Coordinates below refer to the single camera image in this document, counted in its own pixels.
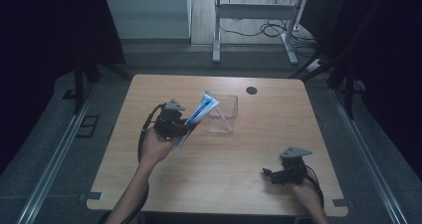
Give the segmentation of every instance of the transparent box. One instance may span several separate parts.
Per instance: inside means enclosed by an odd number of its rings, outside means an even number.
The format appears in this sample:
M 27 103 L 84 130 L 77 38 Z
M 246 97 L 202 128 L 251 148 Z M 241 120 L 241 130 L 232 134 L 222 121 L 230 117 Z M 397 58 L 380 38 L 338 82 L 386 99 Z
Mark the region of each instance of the transparent box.
M 208 131 L 232 132 L 238 115 L 238 97 L 224 95 L 212 95 L 212 97 L 219 104 L 206 116 Z

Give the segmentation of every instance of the wall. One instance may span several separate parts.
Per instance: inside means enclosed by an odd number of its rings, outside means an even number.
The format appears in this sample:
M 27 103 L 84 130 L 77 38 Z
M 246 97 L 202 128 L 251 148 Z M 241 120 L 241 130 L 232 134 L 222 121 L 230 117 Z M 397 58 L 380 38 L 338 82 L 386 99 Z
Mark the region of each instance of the wall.
M 190 38 L 191 0 L 106 0 L 121 39 Z

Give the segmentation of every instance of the dark floor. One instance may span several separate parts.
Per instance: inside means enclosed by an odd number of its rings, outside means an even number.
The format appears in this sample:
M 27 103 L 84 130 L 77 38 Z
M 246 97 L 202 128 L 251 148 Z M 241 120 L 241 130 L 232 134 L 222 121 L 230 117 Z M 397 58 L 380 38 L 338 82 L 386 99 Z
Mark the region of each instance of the dark floor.
M 286 55 L 275 51 L 248 51 L 250 48 L 223 49 L 220 65 L 212 64 L 209 48 L 201 47 L 180 53 L 126 53 L 128 66 L 121 67 L 131 74 L 172 74 L 191 76 L 230 76 L 287 78 L 298 67 L 289 65 Z M 300 58 L 303 63 L 307 58 Z M 98 115 L 99 121 L 92 137 L 72 139 L 66 157 L 61 163 L 51 188 L 42 202 L 35 223 L 97 223 L 104 214 L 92 211 L 86 206 L 84 194 L 88 194 L 106 150 L 107 140 L 117 119 L 130 81 L 99 66 L 102 79 L 95 85 L 85 83 L 87 90 L 93 88 L 88 101 L 86 115 Z M 348 215 L 330 218 L 331 223 L 422 223 L 422 183 L 388 139 L 361 102 L 354 96 L 353 123 L 358 127 L 371 157 L 381 173 L 381 183 L 387 189 L 379 189 L 379 177 L 374 178 L 362 153 L 356 145 L 353 134 L 338 108 L 335 94 L 327 88 L 328 74 L 306 82 L 307 90 L 322 136 L 325 140 L 338 181 L 343 191 Z M 67 90 L 74 89 L 73 74 L 59 78 L 55 93 L 46 110 L 34 127 L 9 167 L 0 177 L 0 223 L 15 223 L 25 204 L 31 197 L 37 182 L 46 169 L 58 144 L 74 118 L 75 101 L 63 100 Z M 77 134 L 87 134 L 83 128 Z M 402 211 L 400 222 L 391 218 Z M 168 215 L 147 213 L 154 223 L 289 223 L 283 217 L 241 217 L 202 215 Z

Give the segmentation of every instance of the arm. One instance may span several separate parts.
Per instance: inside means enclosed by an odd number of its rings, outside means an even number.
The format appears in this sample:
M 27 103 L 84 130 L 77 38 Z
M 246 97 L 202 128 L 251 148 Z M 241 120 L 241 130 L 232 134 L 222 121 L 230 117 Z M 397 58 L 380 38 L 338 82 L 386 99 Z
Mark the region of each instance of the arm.
M 139 166 L 133 179 L 121 195 L 105 223 L 121 223 L 141 202 L 149 175 L 155 165 L 170 152 L 177 139 L 163 140 L 154 128 L 149 128 L 142 146 Z
M 310 171 L 308 171 L 308 175 L 316 179 Z M 298 201 L 308 211 L 314 224 L 328 224 L 328 218 L 320 205 L 317 192 L 307 179 L 300 184 L 288 183 L 287 186 L 292 189 Z

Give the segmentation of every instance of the wooden table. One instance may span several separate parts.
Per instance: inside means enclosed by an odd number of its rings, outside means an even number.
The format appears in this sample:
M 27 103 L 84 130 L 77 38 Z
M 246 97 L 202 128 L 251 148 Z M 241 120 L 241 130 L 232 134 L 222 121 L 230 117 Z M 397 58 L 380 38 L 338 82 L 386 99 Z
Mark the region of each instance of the wooden table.
M 258 90 L 255 95 L 248 87 Z M 232 133 L 208 131 L 201 122 L 185 143 L 160 162 L 149 179 L 144 211 L 306 215 L 283 185 L 273 185 L 262 168 L 279 171 L 279 153 L 289 146 L 313 152 L 304 156 L 319 178 L 328 216 L 345 216 L 347 207 L 334 207 L 343 199 L 303 82 L 283 79 L 138 75 L 108 143 L 92 192 L 91 209 L 113 209 L 137 167 L 137 142 L 152 110 L 176 99 L 188 117 L 205 90 L 239 98 Z

